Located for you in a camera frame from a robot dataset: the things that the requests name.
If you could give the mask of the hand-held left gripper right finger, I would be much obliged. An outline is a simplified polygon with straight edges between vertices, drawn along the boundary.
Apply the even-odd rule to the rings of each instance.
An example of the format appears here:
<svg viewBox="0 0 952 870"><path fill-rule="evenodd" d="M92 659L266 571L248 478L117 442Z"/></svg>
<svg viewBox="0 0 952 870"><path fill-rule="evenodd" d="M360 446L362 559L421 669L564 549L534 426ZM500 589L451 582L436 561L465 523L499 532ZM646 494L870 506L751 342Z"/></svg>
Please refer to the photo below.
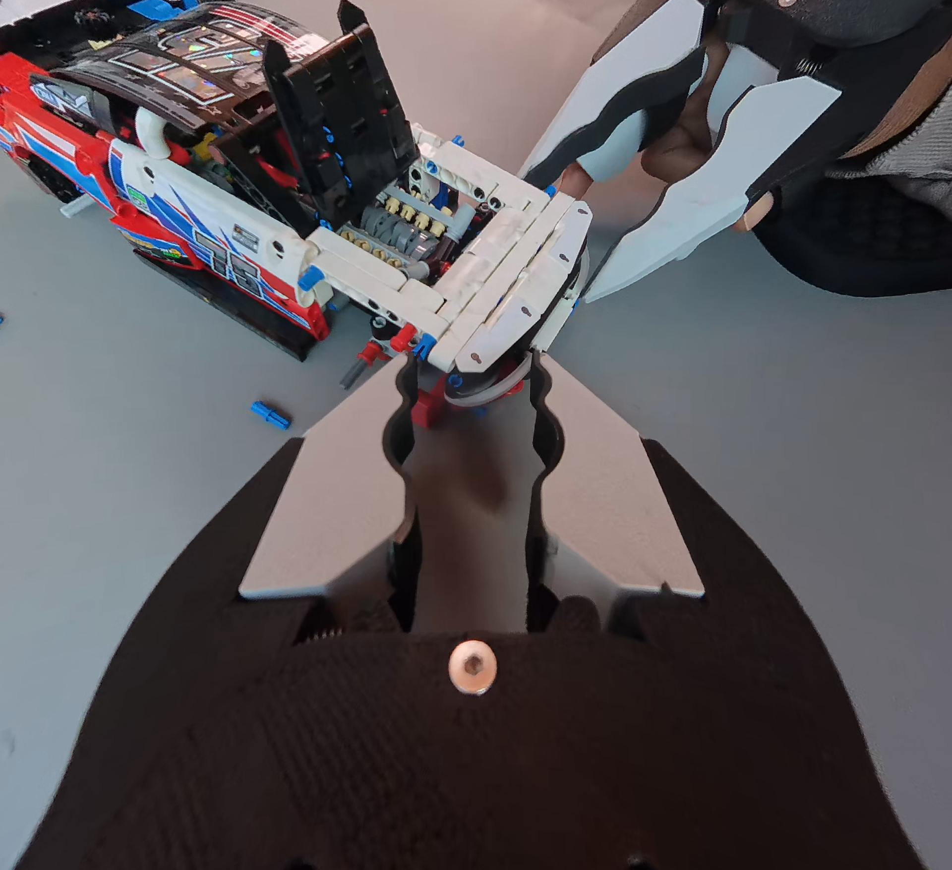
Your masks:
<svg viewBox="0 0 952 870"><path fill-rule="evenodd" d="M631 600L705 587L639 432L546 354L533 355L528 614L546 622L583 597L601 622Z"/></svg>

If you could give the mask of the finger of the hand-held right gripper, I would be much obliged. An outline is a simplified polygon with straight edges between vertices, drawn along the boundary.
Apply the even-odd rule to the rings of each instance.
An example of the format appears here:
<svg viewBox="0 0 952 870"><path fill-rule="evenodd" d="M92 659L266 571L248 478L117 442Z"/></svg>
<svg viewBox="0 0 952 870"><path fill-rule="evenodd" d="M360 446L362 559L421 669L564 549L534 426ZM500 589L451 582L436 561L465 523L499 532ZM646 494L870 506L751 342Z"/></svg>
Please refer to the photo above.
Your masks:
<svg viewBox="0 0 952 870"><path fill-rule="evenodd" d="M572 164L594 181L624 170L676 121L703 76L704 0L667 0L590 64L530 152L521 177L554 184Z"/></svg>
<svg viewBox="0 0 952 870"><path fill-rule="evenodd" d="M645 221L627 232L593 273L587 303L623 290L729 228L757 180L839 99L840 90L799 76L744 92L724 119L708 160L668 186Z"/></svg>

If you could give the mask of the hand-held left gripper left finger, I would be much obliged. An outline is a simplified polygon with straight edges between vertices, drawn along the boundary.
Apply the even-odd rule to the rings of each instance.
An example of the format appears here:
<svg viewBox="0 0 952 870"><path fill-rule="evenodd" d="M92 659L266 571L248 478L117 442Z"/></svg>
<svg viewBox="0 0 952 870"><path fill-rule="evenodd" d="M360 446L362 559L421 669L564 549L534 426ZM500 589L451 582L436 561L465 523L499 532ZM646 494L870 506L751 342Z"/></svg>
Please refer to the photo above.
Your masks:
<svg viewBox="0 0 952 870"><path fill-rule="evenodd" d="M304 436L255 549L244 599L384 599L398 590L415 510L418 371L398 355Z"/></svg>

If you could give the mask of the brick-built toy race car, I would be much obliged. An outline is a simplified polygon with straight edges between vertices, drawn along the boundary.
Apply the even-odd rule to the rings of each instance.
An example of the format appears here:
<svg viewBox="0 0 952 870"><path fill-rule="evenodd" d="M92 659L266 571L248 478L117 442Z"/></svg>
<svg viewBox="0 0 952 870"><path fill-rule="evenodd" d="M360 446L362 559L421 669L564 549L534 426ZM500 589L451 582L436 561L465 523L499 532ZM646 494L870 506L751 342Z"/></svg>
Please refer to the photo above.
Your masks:
<svg viewBox="0 0 952 870"><path fill-rule="evenodd" d="M589 208L411 125L363 10L334 40L234 0L69 0L2 27L2 150L152 269L299 361L344 305L341 380L411 356L443 404L519 391L588 280Z"/></svg>

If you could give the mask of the person's right forearm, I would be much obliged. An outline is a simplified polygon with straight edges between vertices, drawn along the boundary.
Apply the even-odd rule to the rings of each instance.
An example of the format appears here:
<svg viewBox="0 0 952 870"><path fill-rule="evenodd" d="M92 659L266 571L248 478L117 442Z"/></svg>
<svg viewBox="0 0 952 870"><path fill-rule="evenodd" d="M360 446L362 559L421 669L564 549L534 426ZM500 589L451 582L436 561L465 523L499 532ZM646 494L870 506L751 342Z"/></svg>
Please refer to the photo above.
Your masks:
<svg viewBox="0 0 952 870"><path fill-rule="evenodd" d="M949 181L951 178L951 88L905 137L873 154L837 161L827 178L896 176Z"/></svg>

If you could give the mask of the grey desk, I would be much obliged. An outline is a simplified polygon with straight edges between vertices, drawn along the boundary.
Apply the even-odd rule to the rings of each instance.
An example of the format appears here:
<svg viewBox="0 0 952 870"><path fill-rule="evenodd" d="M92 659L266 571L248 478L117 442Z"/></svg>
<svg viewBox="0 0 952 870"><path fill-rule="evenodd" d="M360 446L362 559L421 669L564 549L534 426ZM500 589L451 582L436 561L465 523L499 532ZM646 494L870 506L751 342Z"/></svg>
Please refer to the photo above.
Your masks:
<svg viewBox="0 0 952 870"><path fill-rule="evenodd" d="M253 0L329 36L339 0ZM516 173L635 0L351 0L413 121ZM345 310L301 364L67 219L2 154L2 868L27 846L149 593L343 399ZM832 295L727 232L582 305L554 358L768 555L836 662L892 803L950 868L950 294Z"/></svg>

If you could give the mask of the person's right hand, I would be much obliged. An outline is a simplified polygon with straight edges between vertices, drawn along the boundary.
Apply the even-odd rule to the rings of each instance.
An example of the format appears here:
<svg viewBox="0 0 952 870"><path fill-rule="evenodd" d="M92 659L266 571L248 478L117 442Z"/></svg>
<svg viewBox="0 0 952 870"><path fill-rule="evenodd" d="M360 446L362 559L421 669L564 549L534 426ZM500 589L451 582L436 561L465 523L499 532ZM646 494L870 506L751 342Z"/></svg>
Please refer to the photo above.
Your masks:
<svg viewBox="0 0 952 870"><path fill-rule="evenodd" d="M707 70L697 89L687 98L676 124L655 143L641 151L641 166L652 178L673 184L696 170L712 149L708 102L729 55L726 43L716 37L705 41Z"/></svg>

